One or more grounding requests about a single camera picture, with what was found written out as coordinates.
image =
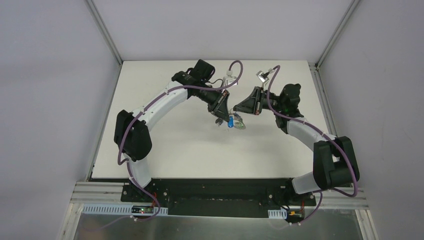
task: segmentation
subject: white table surface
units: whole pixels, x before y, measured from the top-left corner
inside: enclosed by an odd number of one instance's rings
[[[207,61],[216,68],[211,80],[222,78],[230,60]],[[281,65],[271,91],[299,83],[299,110],[309,122],[327,132],[317,91],[306,61],[244,60],[239,85],[228,89],[228,109],[244,100],[261,82],[256,77]],[[93,168],[92,178],[127,178],[125,164],[118,166],[114,143],[117,114],[146,105],[171,77],[196,61],[125,61]],[[238,74],[239,66],[233,67]],[[151,130],[148,164],[153,178],[290,178],[312,171],[313,153],[296,138],[277,128],[269,110],[261,115],[241,113],[245,130],[218,127],[207,104],[191,97],[165,115]]]

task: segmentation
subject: robotic arm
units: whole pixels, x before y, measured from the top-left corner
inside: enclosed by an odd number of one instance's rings
[[[152,149],[149,132],[171,109],[191,96],[195,96],[207,103],[207,110],[212,115],[227,122],[230,120],[227,107],[230,93],[225,89],[209,90],[212,87],[206,85],[214,72],[215,68],[212,65],[200,59],[195,67],[189,68],[187,72],[177,72],[165,89],[149,101],[148,110],[145,111],[146,106],[141,106],[132,112],[122,110],[117,115],[113,140],[120,146],[130,123],[138,117],[140,112],[143,112],[128,131],[122,150],[124,156],[131,159],[129,167],[134,178],[142,187],[145,187],[152,179],[147,165],[147,155]],[[236,79],[232,76],[227,77],[232,80]]]
[[[147,165],[147,155],[152,149],[149,132],[172,108],[195,96],[207,103],[207,110],[212,115],[226,122],[230,121],[227,108],[230,93],[224,89],[225,87],[212,89],[206,85],[214,72],[215,68],[212,65],[199,60],[194,68],[176,73],[163,92],[158,95],[159,97],[151,100],[147,106],[137,108],[133,112],[122,110],[118,114],[114,142],[118,146],[123,146],[122,153],[130,159],[129,168],[141,187],[145,187],[152,179]],[[249,97],[234,106],[234,111],[259,115],[263,109],[270,110],[267,101],[268,91],[264,89],[270,73],[272,70],[266,73],[258,72],[257,76],[262,81],[262,86],[255,87]],[[225,78],[226,84],[233,81],[231,85],[234,85],[237,82],[234,82],[234,79],[229,70]],[[299,139],[313,151],[313,171],[287,182],[283,193],[285,203],[302,200],[308,197],[310,192],[341,187],[353,182],[351,172],[340,151],[316,130],[305,124],[307,120],[298,109],[300,89],[300,84],[287,84],[280,95],[269,93],[269,103],[274,110],[297,120],[276,115],[277,127]],[[329,134],[327,136],[345,152],[355,178],[359,180],[360,174],[351,140],[345,136],[336,137]],[[339,161],[334,162],[333,156],[339,158]]]
[[[270,71],[258,72],[256,75],[262,81],[262,86],[256,86],[252,93],[242,102],[234,106],[233,110],[247,114],[259,115],[263,109],[270,110],[267,101],[267,90],[264,86],[268,83]],[[341,187],[353,182],[352,176],[341,153],[322,135],[308,125],[306,118],[300,113],[298,105],[300,102],[300,84],[287,84],[280,95],[270,92],[270,105],[278,113],[296,120],[289,120],[275,115],[275,123],[284,133],[299,139],[313,151],[313,171],[303,176],[295,177],[286,186],[286,201],[301,199],[304,194]],[[352,141],[346,137],[336,137],[327,134],[346,153],[352,165],[356,180],[360,174],[355,158]],[[334,162],[333,156],[339,158]]]

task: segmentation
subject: gray wall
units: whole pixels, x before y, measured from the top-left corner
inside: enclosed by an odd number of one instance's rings
[[[424,1],[364,0],[321,69],[381,239],[424,236]]]
[[[0,23],[0,239],[55,239],[118,66],[82,0],[2,1]]]
[[[125,60],[315,62],[351,0],[94,2]]]

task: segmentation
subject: blue object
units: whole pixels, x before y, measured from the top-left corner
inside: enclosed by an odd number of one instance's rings
[[[229,128],[234,127],[234,120],[233,120],[233,116],[229,116],[228,127],[229,127]]]

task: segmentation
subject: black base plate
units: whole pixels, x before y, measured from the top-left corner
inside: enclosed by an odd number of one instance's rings
[[[144,188],[156,193],[168,215],[233,218],[268,218],[268,210],[280,206],[300,206],[302,201],[284,202],[288,178],[270,179],[171,179],[154,178]],[[152,202],[132,183],[123,187],[122,202]],[[305,206],[315,206],[315,198],[306,195]]]

